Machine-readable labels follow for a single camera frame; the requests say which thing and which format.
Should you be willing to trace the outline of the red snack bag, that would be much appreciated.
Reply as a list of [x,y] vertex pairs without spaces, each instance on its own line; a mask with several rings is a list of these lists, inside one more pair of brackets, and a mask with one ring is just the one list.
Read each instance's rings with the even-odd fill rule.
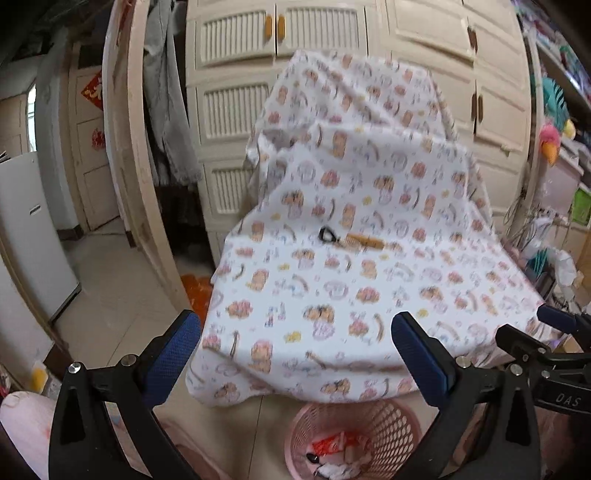
[[318,456],[345,452],[349,447],[368,449],[369,437],[353,431],[342,431],[311,442],[311,451]]

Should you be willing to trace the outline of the white tissue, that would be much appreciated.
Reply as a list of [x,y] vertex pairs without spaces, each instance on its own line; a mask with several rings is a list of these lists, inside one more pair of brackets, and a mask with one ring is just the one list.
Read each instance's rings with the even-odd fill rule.
[[346,480],[360,477],[372,462],[370,452],[356,448],[346,448],[342,451],[341,463],[324,463],[315,469],[315,477],[321,479]]

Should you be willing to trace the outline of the wooden clothespin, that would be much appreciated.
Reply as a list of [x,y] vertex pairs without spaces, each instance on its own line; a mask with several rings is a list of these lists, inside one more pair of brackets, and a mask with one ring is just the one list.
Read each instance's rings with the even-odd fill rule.
[[361,234],[348,234],[346,235],[346,243],[350,246],[359,248],[359,249],[373,249],[373,250],[383,250],[385,248],[386,243],[376,237],[365,236]]

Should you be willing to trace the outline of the pink plastic waste basket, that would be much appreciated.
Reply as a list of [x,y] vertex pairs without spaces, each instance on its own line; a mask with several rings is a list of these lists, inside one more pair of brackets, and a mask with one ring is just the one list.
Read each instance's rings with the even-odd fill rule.
[[415,413],[395,400],[308,403],[284,441],[284,461],[294,479],[320,479],[329,465],[352,479],[392,479],[422,438]]

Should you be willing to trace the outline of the black lighter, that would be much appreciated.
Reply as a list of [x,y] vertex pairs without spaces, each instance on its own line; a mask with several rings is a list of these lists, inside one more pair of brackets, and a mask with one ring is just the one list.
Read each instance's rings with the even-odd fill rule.
[[311,462],[312,464],[320,464],[321,460],[318,457],[318,455],[315,455],[314,453],[308,453],[307,455],[305,455],[305,457],[307,457],[308,462]]

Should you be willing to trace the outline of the pink plush bird toy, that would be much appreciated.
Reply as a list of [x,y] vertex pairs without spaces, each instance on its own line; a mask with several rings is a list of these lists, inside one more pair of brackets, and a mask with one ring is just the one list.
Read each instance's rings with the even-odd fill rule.
[[559,156],[561,135],[552,122],[540,129],[540,153],[550,166],[554,166]]

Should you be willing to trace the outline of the orange floor mat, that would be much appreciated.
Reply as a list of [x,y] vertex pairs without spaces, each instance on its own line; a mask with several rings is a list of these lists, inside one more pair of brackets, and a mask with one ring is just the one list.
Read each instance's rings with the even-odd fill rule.
[[211,278],[183,274],[180,276],[180,280],[189,300],[191,310],[197,314],[200,325],[204,326],[213,290]]

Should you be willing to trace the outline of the white refrigerator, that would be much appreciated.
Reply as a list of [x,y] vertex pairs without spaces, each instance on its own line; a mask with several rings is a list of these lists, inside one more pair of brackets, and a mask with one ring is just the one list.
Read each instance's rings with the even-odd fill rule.
[[27,293],[53,324],[80,282],[54,228],[35,152],[1,162],[1,232]]

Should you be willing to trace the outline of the bear print sheet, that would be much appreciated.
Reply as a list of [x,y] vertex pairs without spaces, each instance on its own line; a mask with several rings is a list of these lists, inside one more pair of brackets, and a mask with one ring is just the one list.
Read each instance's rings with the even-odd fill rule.
[[[431,73],[298,51],[246,146],[256,205],[224,241],[186,371],[209,406],[280,394],[342,403],[412,392],[400,312],[453,355],[502,360],[497,329],[548,342],[542,300],[494,232],[478,166]],[[346,235],[383,240],[359,249]]]

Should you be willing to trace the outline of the hanging grey clothes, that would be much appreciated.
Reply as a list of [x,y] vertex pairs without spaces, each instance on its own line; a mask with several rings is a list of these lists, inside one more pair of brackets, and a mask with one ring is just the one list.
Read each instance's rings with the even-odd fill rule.
[[143,98],[151,169],[157,186],[188,186],[199,178],[174,43],[174,35],[184,23],[186,7],[184,1],[151,1],[148,8]]

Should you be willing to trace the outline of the wooden door frame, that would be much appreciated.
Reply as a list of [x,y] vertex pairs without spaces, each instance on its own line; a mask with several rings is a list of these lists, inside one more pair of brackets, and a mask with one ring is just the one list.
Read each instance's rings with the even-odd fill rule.
[[177,310],[190,307],[153,186],[143,107],[143,45],[149,3],[112,4],[102,59],[106,151],[129,243],[141,250]]

